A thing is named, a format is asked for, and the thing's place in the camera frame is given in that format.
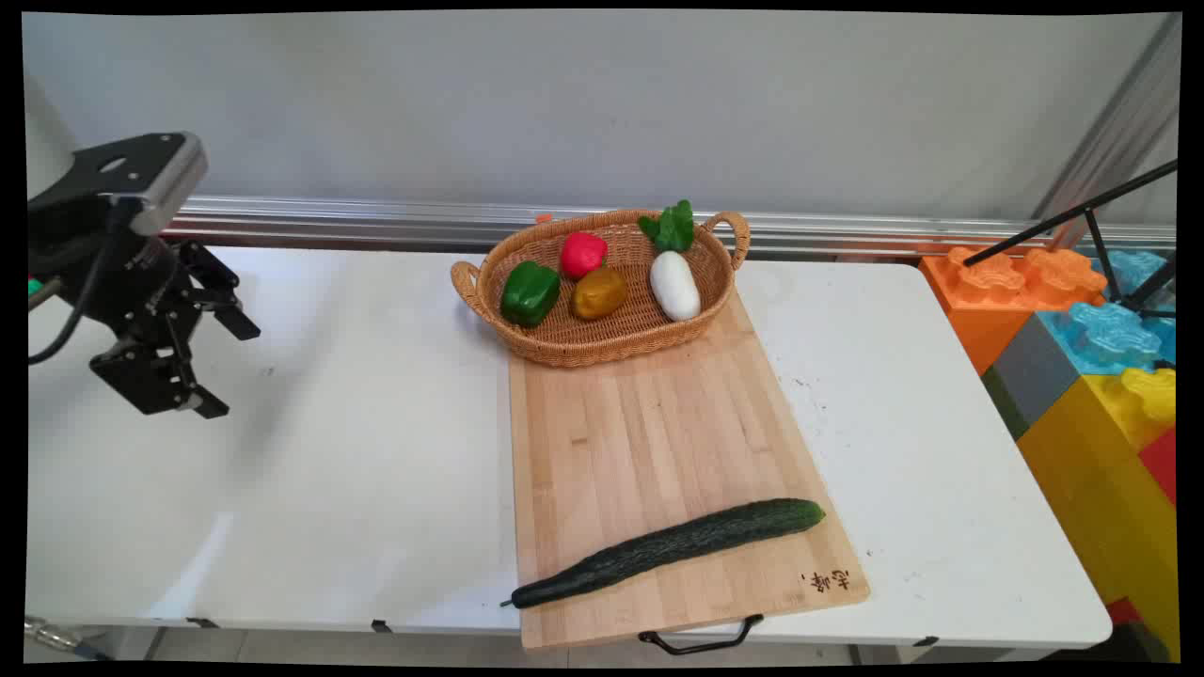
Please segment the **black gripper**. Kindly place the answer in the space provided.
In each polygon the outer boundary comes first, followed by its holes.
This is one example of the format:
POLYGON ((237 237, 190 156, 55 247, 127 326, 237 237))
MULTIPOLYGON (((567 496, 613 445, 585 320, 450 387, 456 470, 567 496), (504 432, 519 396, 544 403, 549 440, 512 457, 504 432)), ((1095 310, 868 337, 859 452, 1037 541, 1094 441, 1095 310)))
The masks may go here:
MULTIPOLYGON (((71 306, 47 348, 61 351, 82 318, 96 320, 118 341, 90 359, 92 372, 143 416, 228 416, 229 405, 200 385, 191 369, 190 325, 160 324, 166 313, 157 305, 177 278, 178 258, 163 239, 134 231, 142 211, 137 198, 90 198, 26 217, 26 270, 60 281, 71 306)), ((195 241, 185 241, 177 254, 199 284, 185 292, 189 304, 212 312, 234 338, 258 338, 261 330, 236 295, 238 275, 195 241)))

